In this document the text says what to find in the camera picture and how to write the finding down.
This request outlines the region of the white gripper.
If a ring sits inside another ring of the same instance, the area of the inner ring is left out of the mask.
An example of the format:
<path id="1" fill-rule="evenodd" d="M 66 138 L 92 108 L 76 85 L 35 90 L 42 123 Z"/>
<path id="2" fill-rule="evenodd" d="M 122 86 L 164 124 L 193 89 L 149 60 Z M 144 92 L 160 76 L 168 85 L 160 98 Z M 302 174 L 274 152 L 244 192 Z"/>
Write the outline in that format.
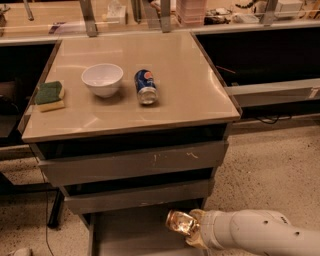
<path id="1" fill-rule="evenodd" d="M 200 222 L 200 234 L 188 236 L 186 238 L 188 245 L 198 249 L 226 248 L 227 214 L 225 212 L 193 209 L 189 214 Z"/>

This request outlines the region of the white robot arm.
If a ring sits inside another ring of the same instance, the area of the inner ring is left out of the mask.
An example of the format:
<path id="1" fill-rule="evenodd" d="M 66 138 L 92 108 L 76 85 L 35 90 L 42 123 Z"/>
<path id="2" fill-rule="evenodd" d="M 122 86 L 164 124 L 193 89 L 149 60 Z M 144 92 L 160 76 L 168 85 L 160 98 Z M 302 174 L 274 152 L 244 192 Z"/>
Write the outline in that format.
<path id="1" fill-rule="evenodd" d="M 196 230 L 186 242 L 200 249 L 242 249 L 260 256 L 320 256 L 320 232 L 293 226 L 281 213 L 192 210 Z"/>

